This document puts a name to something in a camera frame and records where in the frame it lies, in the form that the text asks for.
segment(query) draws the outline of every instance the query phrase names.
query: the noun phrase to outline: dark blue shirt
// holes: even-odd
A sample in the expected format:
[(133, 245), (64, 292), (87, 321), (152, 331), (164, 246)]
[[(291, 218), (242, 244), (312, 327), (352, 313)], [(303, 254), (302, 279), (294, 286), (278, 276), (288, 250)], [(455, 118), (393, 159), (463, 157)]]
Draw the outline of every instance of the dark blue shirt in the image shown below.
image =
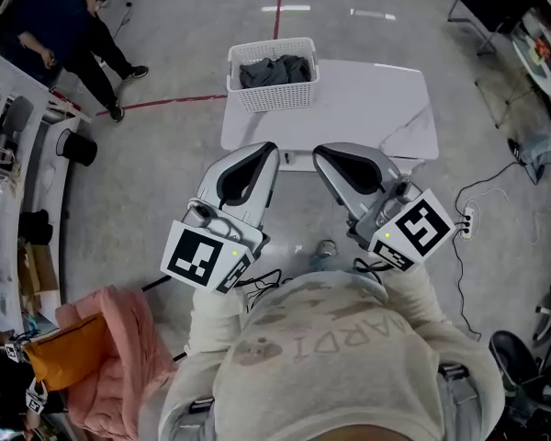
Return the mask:
[(85, 0), (14, 0), (12, 21), (17, 35), (28, 31), (65, 64), (92, 16)]

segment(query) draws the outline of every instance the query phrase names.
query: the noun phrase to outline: pink jacket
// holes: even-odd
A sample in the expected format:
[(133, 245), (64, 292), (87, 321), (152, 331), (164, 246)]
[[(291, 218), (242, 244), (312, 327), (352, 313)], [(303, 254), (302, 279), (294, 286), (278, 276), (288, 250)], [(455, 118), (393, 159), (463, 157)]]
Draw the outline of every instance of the pink jacket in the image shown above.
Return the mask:
[(103, 437), (138, 440), (139, 409), (174, 374), (142, 292), (100, 289), (56, 311), (61, 328), (102, 312), (108, 326), (99, 371), (68, 389), (74, 424)]

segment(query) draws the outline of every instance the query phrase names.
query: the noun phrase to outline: white basket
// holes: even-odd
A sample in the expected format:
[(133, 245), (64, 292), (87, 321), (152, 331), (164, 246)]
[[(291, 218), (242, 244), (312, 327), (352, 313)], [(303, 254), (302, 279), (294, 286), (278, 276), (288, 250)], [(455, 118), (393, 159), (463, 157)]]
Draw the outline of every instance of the white basket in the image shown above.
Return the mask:
[[(259, 62), (265, 57), (272, 59), (283, 55), (304, 57), (310, 66), (310, 82), (243, 88), (241, 86), (241, 65)], [(231, 73), (227, 75), (229, 93), (238, 96), (248, 113), (309, 107), (314, 98), (315, 84), (319, 82), (319, 65), (316, 60), (314, 42), (311, 38), (288, 40), (264, 40), (233, 46), (229, 50)]]

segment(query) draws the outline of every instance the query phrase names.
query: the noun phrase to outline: white table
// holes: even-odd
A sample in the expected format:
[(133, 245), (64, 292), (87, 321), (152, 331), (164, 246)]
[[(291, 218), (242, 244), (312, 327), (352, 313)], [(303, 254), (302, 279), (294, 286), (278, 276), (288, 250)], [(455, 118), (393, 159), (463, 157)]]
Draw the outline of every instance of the white table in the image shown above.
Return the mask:
[(319, 61), (311, 107), (247, 113), (229, 94), (220, 145), (232, 151), (272, 141), (281, 170), (314, 171), (312, 150), (329, 142), (376, 147), (405, 173), (439, 156), (431, 101), (421, 72), (379, 63)]
[[(531, 48), (531, 51), (534, 51), (534, 48), (536, 47), (536, 44), (531, 39), (529, 35), (524, 35), (524, 40)], [(529, 64), (529, 62), (526, 60), (526, 56), (519, 48), (518, 44), (514, 39), (512, 39), (512, 46), (514, 48), (514, 51), (516, 52), (516, 55), (521, 60), (521, 63), (523, 64), (524, 69), (526, 72), (531, 75), (531, 78), (534, 80), (534, 82), (543, 90), (549, 97), (551, 97), (551, 69), (549, 69), (549, 66), (547, 65), (545, 59), (540, 61), (539, 63), (535, 62), (535, 65), (539, 66), (541, 69), (543, 69), (544, 75), (541, 75), (539, 73), (536, 73)]]

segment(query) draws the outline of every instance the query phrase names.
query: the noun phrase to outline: gray sneaker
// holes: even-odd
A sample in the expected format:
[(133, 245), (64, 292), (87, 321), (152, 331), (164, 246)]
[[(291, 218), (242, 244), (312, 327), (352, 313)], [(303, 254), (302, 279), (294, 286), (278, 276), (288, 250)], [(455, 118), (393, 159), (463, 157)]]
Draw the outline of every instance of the gray sneaker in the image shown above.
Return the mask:
[(332, 240), (321, 240), (316, 247), (316, 254), (318, 258), (328, 258), (330, 256), (336, 256), (339, 252), (337, 251), (337, 244)]

